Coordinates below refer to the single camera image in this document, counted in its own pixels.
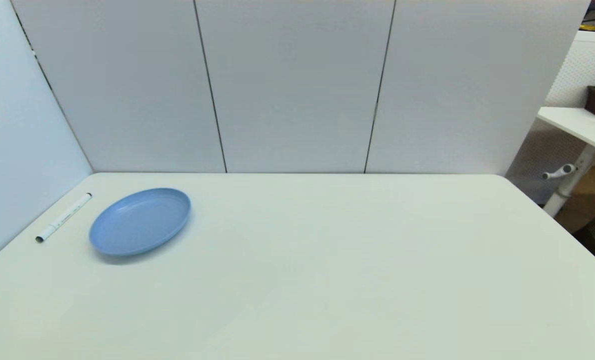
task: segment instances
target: tabletop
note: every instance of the tabletop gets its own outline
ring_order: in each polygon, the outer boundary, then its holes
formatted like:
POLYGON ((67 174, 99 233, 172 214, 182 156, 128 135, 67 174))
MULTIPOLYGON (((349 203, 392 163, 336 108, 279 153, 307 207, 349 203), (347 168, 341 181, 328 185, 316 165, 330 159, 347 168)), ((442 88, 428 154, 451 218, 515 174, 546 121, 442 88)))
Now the tabletop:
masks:
POLYGON ((595 146, 595 115, 576 107, 542 107, 537 118, 595 146))
POLYGON ((496 175, 97 173, 0 252, 0 359, 189 358, 595 360, 595 258, 496 175), (96 253, 156 187, 181 233, 96 253))

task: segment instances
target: white table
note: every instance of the white table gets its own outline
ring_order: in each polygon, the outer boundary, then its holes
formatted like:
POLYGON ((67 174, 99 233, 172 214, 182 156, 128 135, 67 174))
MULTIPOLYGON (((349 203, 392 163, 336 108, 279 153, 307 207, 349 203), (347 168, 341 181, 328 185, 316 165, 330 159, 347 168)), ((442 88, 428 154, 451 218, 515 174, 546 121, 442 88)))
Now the white table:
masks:
POLYGON ((1 251, 0 359, 595 360, 595 258, 494 175, 99 173, 1 251), (153 187, 186 228, 97 255, 96 216, 153 187))
POLYGON ((542 107, 537 118, 587 143, 575 162, 577 171, 566 176, 549 198, 544 210, 552 217, 571 198, 571 192, 592 165, 595 156, 595 115, 585 109, 572 107, 542 107))

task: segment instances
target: pegboard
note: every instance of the pegboard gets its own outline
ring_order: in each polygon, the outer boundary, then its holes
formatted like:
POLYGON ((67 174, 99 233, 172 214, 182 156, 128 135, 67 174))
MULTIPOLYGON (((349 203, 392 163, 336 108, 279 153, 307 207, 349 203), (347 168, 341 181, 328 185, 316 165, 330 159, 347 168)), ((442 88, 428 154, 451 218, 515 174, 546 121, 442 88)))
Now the pegboard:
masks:
POLYGON ((588 85, 595 85, 595 42, 576 40, 546 96, 544 106, 583 108, 588 85))
MULTIPOLYGON (((579 32, 551 89, 545 107, 582 108, 586 87, 595 85, 595 34, 579 32)), ((506 178, 538 204, 544 204, 562 179, 542 180, 544 171, 555 171, 576 161, 584 142, 562 130, 535 120, 506 178)))

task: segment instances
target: blue plate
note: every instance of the blue plate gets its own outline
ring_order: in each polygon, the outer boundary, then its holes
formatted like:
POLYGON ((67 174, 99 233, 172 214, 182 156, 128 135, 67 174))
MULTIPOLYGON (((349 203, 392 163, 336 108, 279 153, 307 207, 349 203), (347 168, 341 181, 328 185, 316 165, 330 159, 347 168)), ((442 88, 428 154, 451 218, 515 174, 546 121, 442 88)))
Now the blue plate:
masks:
POLYGON ((176 189, 158 188, 130 194, 99 214, 89 240, 105 255, 146 253, 166 243, 187 223, 191 201, 176 189))

